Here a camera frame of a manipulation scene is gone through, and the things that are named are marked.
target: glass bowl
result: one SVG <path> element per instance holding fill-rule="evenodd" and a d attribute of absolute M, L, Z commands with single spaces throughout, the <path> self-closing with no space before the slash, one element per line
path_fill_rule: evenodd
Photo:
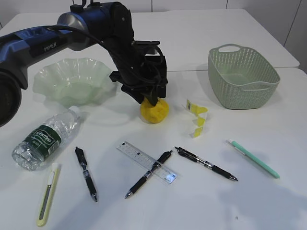
<path fill-rule="evenodd" d="M 112 70 L 91 59 L 63 59 L 45 66 L 34 76 L 33 92 L 65 107 L 100 103 L 116 92 L 109 78 Z"/>

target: ruler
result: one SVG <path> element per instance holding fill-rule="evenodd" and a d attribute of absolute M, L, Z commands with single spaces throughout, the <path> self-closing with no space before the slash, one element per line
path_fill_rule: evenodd
<path fill-rule="evenodd" d="M 126 141 L 120 144 L 117 149 L 149 171 L 151 171 L 153 164 L 157 162 L 154 158 L 147 155 L 146 153 Z M 164 182 L 168 184 L 172 183 L 176 179 L 177 174 L 163 164 L 159 164 L 161 165 L 161 167 L 157 168 L 152 173 L 160 177 Z"/>

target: white table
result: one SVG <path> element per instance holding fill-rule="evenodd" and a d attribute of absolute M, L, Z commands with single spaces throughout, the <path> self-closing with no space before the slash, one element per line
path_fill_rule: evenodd
<path fill-rule="evenodd" d="M 57 22 L 60 13 L 16 15 L 0 36 Z M 241 9 L 133 13 L 136 40 L 159 40 L 168 71 L 207 70 L 209 50 L 235 43 L 259 51 L 275 68 L 298 67 L 299 62 L 250 14 Z M 115 70 L 109 54 L 93 46 L 83 52 L 64 50 L 41 62 L 42 67 L 63 58 L 95 58 Z"/>
<path fill-rule="evenodd" d="M 78 136 L 62 149 L 62 164 L 46 230 L 304 230 L 307 226 L 307 76 L 295 68 L 277 69 L 281 83 L 260 109 L 234 111 L 217 102 L 206 71 L 168 73 L 168 117 L 149 125 L 140 119 L 139 105 L 126 94 L 89 112 Z M 16 165 L 11 150 L 39 123 L 58 112 L 25 91 L 18 114 L 0 131 L 1 229 L 35 226 L 49 169 L 28 172 Z M 188 136 L 194 115 L 186 98 L 207 106 L 205 133 Z M 223 141 L 233 138 L 276 170 L 275 180 Z M 169 186 L 152 178 L 137 194 L 127 190 L 145 172 L 116 146 L 127 140 L 158 158 L 180 146 L 238 177 L 232 182 L 174 153 L 166 165 L 180 176 Z M 74 153 L 86 152 L 99 202 L 92 201 Z"/>

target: plastic bottle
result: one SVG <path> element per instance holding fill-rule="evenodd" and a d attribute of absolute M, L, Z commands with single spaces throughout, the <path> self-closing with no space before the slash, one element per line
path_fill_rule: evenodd
<path fill-rule="evenodd" d="M 23 168 L 33 171 L 47 159 L 80 124 L 80 110 L 72 106 L 56 114 L 33 130 L 12 152 L 12 157 Z"/>

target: green basket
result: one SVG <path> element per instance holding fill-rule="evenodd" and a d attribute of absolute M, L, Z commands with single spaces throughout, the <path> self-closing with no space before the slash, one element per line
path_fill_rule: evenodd
<path fill-rule="evenodd" d="M 235 46 L 239 50 L 220 50 L 227 46 Z M 235 44 L 210 50 L 208 74 L 216 97 L 228 109 L 255 109 L 263 106 L 280 81 L 276 70 L 259 52 Z"/>

